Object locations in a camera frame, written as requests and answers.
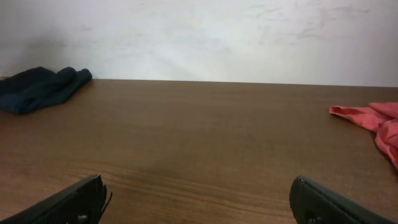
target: white wall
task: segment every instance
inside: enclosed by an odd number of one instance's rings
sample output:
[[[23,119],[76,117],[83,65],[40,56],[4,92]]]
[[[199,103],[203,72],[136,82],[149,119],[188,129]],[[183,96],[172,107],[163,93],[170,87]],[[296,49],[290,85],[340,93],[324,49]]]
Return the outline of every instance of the white wall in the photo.
[[[2,0],[0,76],[398,86],[397,0]]]

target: cloth fold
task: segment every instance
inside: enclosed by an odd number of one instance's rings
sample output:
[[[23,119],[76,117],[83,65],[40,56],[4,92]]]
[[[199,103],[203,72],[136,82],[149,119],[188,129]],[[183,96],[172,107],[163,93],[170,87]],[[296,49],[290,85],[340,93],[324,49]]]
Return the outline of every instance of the cloth fold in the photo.
[[[67,67],[54,73],[32,68],[0,81],[0,110],[26,114],[66,102],[86,82],[90,71]]]
[[[369,107],[332,106],[329,113],[377,133],[375,142],[398,169],[398,103],[370,103]]]

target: red fabric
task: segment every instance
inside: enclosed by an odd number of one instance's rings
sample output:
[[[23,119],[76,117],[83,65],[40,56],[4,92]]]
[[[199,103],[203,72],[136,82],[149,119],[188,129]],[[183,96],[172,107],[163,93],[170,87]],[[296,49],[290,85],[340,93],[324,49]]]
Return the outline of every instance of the red fabric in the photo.
[[[398,169],[398,103],[370,103],[363,108],[332,106],[329,113],[376,132],[377,146]]]

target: brown table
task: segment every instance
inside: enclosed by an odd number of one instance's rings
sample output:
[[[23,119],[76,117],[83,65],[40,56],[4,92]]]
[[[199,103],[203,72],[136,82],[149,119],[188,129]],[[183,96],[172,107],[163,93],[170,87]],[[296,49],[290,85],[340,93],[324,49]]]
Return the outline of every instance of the brown table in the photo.
[[[398,222],[398,179],[367,130],[332,105],[397,88],[95,80],[64,105],[0,112],[0,218],[89,174],[102,223],[295,223],[300,174]]]

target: dark fabric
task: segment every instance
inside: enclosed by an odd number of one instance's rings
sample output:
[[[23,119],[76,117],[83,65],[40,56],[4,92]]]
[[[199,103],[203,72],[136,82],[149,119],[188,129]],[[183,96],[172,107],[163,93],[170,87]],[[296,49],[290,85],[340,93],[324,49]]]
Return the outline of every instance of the dark fabric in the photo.
[[[32,68],[0,81],[0,110],[25,114],[66,102],[92,79],[90,71],[67,67],[58,73]]]

